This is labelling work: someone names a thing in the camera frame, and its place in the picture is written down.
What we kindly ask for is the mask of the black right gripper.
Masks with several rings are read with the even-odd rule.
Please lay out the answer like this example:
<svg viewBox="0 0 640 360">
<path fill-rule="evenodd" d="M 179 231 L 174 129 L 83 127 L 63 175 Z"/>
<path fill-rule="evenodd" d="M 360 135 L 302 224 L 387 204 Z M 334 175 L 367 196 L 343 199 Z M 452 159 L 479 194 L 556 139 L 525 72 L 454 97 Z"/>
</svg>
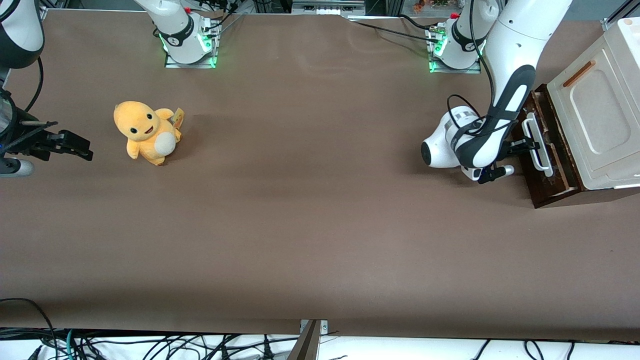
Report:
<svg viewBox="0 0 640 360">
<path fill-rule="evenodd" d="M 4 154 L 23 154 L 29 157 L 38 143 L 46 142 L 48 128 L 57 121 L 41 121 L 33 116 L 17 116 L 4 119 Z M 48 152 L 67 154 L 91 162 L 94 157 L 90 141 L 69 130 L 59 131 L 59 144 L 49 146 Z"/>
</svg>

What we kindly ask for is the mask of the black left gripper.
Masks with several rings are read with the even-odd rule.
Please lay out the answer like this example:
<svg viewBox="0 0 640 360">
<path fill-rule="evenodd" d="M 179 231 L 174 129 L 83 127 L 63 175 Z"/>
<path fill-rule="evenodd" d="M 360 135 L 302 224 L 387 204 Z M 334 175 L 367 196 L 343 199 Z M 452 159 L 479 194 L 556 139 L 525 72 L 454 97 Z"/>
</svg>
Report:
<svg viewBox="0 0 640 360">
<path fill-rule="evenodd" d="M 507 157 L 519 157 L 519 155 L 528 152 L 537 152 L 540 149 L 540 143 L 537 141 L 512 141 L 507 147 Z"/>
</svg>

